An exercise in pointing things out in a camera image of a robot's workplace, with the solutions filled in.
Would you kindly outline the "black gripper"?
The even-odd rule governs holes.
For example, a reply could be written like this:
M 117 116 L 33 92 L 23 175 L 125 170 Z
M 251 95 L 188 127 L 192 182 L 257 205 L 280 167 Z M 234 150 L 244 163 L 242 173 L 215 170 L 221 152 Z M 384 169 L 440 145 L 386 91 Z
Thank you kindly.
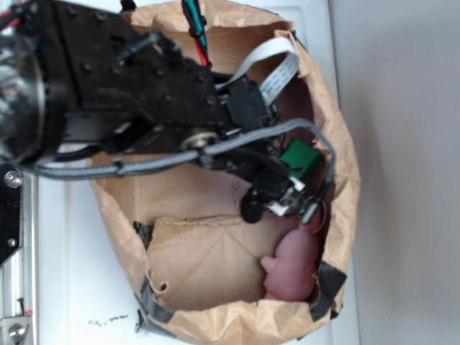
M 283 153 L 276 152 L 273 144 L 215 144 L 203 149 L 202 161 L 204 167 L 225 169 L 250 183 L 240 203 L 241 217 L 247 223 L 257 223 L 269 210 L 277 216 L 298 213 L 307 224 L 319 207 L 320 195 L 309 192 L 305 181 L 290 176 L 289 167 L 280 159 Z

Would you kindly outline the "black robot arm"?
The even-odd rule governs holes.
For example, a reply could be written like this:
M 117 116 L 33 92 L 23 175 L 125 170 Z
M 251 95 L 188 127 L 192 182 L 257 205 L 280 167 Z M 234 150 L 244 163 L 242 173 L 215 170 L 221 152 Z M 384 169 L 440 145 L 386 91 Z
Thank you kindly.
M 263 82 L 183 56 L 158 29 L 137 33 L 118 14 L 65 1 L 27 1 L 1 14 L 1 162 L 56 179 L 157 173 L 197 162 L 250 184 L 241 215 L 270 209 L 307 224 L 324 192 L 307 195 L 301 166 L 276 157 L 275 102 L 296 74 L 284 38 L 264 43 L 283 62 Z

